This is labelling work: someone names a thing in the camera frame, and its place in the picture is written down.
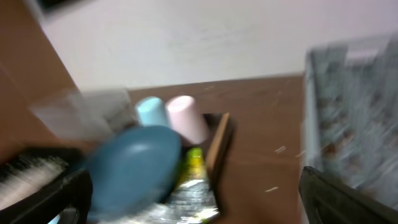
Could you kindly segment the dark blue plate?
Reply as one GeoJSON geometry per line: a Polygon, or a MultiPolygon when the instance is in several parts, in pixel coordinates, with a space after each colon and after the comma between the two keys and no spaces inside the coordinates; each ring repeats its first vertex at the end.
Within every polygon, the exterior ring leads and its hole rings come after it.
{"type": "Polygon", "coordinates": [[[164,126],[130,128],[87,158],[93,184],[90,221],[115,220],[162,201],[173,189],[182,143],[164,126]]]}

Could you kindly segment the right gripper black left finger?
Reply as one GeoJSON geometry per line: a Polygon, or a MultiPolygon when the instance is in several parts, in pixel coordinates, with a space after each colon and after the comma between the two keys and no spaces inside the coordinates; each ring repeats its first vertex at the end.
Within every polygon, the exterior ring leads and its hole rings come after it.
{"type": "Polygon", "coordinates": [[[1,223],[48,223],[64,209],[76,209],[72,223],[86,223],[93,184],[88,170],[77,170],[1,210],[1,223]]]}

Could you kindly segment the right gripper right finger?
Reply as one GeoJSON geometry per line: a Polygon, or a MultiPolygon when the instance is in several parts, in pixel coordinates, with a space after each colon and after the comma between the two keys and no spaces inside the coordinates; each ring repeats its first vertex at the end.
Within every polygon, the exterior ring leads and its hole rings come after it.
{"type": "Polygon", "coordinates": [[[309,224],[397,224],[396,210],[314,167],[302,169],[298,189],[309,224]]]}

